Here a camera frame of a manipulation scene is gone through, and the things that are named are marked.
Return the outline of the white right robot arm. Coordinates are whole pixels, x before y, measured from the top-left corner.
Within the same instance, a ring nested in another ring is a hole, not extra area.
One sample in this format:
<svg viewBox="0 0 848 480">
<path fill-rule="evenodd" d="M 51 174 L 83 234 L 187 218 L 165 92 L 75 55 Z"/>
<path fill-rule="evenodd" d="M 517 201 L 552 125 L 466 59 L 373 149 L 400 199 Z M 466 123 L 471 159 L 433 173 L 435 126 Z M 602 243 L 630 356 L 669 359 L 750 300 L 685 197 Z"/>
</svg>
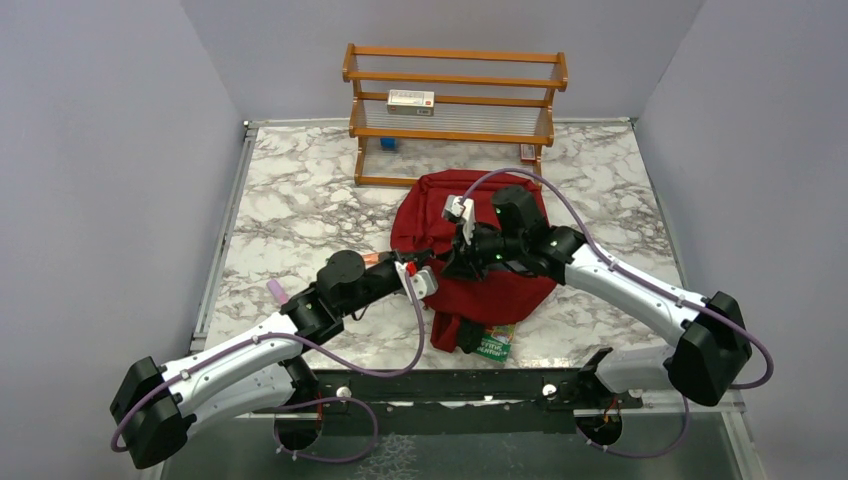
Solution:
<svg viewBox="0 0 848 480">
<path fill-rule="evenodd" d="M 600 407 L 629 390 L 671 389 L 699 405 L 719 403 L 752 355 L 733 297 L 703 297 L 631 270 L 587 234 L 551 225 L 521 186 L 497 190 L 492 204 L 494 225 L 476 221 L 472 199 L 446 200 L 443 216 L 456 226 L 446 277 L 482 281 L 494 266 L 513 263 L 606 301 L 665 342 L 595 356 L 576 383 L 585 404 Z"/>
</svg>

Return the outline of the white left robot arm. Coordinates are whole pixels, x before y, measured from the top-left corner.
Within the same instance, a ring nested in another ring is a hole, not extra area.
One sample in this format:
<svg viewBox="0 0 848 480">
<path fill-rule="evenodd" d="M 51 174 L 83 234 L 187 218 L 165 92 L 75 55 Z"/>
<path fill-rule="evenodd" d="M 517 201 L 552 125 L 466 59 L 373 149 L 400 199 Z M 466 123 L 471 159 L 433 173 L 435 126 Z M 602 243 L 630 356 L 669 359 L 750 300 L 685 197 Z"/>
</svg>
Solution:
<svg viewBox="0 0 848 480">
<path fill-rule="evenodd" d="M 313 282 L 248 331 L 163 364 L 150 356 L 135 361 L 109 406 L 116 423 L 110 449 L 146 469 L 217 421 L 263 408 L 316 405 L 317 380 L 303 359 L 308 351 L 368 374 L 325 343 L 343 331 L 346 317 L 394 294 L 407 297 L 421 317 L 422 301 L 433 292 L 426 267 L 431 254 L 394 250 L 367 265 L 354 251 L 338 251 Z"/>
</svg>

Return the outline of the red backpack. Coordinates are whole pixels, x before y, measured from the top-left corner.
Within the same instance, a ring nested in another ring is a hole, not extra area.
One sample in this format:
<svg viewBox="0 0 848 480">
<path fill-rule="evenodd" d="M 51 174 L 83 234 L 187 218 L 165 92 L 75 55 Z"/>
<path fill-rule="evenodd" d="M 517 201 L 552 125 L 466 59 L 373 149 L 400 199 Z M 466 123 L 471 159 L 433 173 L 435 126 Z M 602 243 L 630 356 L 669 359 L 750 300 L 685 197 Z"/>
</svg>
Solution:
<svg viewBox="0 0 848 480">
<path fill-rule="evenodd" d="M 548 278 L 527 278 L 503 269 L 491 270 L 481 282 L 446 278 L 440 255 L 451 250 L 455 225 L 443 218 L 449 196 L 460 196 L 483 176 L 479 170 L 445 170 L 420 177 L 396 212 L 390 248 L 401 252 L 430 249 L 437 292 L 424 299 L 434 312 L 430 343 L 451 353 L 471 353 L 486 329 L 512 325 L 528 318 L 555 290 Z"/>
</svg>

